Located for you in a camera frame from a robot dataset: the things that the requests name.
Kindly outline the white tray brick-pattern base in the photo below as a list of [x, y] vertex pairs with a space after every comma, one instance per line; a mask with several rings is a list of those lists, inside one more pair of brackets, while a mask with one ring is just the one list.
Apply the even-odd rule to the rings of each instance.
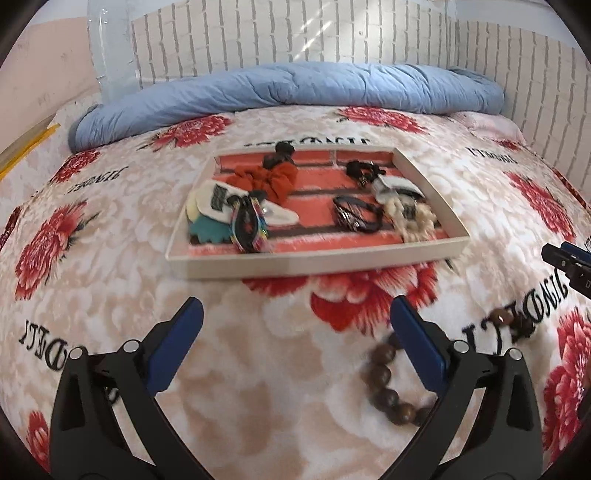
[[[392, 176], [413, 182], [425, 195], [439, 222], [435, 237], [408, 243], [391, 223], [372, 234], [348, 231], [335, 223], [335, 197], [373, 202], [346, 176], [346, 163], [371, 162]], [[185, 213], [178, 216], [165, 259], [174, 274], [185, 279], [250, 279], [294, 277], [383, 269], [453, 258], [470, 242], [470, 234], [448, 202], [422, 172], [398, 149], [305, 145], [294, 153], [297, 186], [284, 208], [297, 213], [297, 224], [270, 226], [266, 253], [246, 254], [230, 243], [202, 244], [189, 238]]]

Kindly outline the orange fabric scrunchie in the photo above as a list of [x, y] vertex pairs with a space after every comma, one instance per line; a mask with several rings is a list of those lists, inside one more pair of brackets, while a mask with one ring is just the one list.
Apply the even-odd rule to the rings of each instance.
[[263, 191], [270, 202], [283, 205], [296, 189], [298, 169], [283, 162], [273, 169], [263, 166], [238, 166], [224, 183], [247, 192]]

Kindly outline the black scrunchie with charm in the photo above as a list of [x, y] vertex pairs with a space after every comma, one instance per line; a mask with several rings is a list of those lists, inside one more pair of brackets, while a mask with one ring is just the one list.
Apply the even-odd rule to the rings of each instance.
[[385, 174], [386, 171], [373, 162], [351, 160], [346, 163], [346, 175], [355, 180], [361, 188], [367, 187], [378, 179], [380, 175]]

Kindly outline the blue folded quilt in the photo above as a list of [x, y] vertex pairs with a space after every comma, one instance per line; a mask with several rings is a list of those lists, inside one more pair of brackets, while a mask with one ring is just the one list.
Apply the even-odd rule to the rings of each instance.
[[498, 83], [461, 68], [274, 63], [157, 83], [97, 105], [70, 127], [68, 146], [78, 153], [186, 120], [283, 105], [497, 115], [504, 104]]

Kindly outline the floral plush bed blanket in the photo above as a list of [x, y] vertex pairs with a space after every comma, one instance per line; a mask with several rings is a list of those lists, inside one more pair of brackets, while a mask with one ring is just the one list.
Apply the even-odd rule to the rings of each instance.
[[[60, 127], [1, 181], [1, 406], [49, 466], [67, 353], [144, 334], [189, 296], [204, 331], [159, 402], [219, 479], [374, 479], [413, 434], [363, 392], [362, 367], [399, 294], [483, 353], [519, 348], [532, 375], [543, 459], [580, 429], [590, 303], [542, 247], [590, 242], [590, 206], [515, 139], [441, 116], [287, 106], [220, 114], [71, 153]], [[254, 164], [276, 141], [398, 149], [470, 234], [453, 258], [351, 272], [186, 280], [165, 252], [199, 175]]]

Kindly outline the clear plastic bag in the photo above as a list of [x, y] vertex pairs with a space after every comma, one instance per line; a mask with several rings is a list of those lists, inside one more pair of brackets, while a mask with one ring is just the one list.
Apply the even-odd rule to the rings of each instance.
[[140, 89], [132, 46], [128, 2], [88, 0], [87, 30], [95, 77], [103, 104]]

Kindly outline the felt hair clip set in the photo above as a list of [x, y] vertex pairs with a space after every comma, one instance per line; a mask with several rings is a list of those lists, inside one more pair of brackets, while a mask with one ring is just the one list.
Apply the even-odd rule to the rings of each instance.
[[300, 216], [296, 212], [266, 200], [263, 191], [246, 192], [217, 180], [206, 180], [189, 192], [185, 202], [188, 236], [194, 244], [224, 244], [230, 241], [230, 222], [233, 200], [254, 197], [259, 200], [263, 218], [271, 227], [297, 225]]

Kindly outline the white watch band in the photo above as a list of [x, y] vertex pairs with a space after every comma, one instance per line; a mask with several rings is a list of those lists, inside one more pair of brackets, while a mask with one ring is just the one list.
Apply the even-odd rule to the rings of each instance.
[[379, 175], [370, 184], [376, 201], [384, 205], [396, 195], [406, 195], [415, 200], [425, 197], [421, 189], [412, 181], [399, 176]]

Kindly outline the yellow wooden strip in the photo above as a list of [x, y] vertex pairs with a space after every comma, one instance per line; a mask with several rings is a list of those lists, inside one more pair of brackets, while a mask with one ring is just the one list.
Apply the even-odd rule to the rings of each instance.
[[44, 118], [1, 152], [0, 180], [3, 180], [23, 158], [55, 133], [60, 124], [56, 123], [54, 118], [55, 115]]

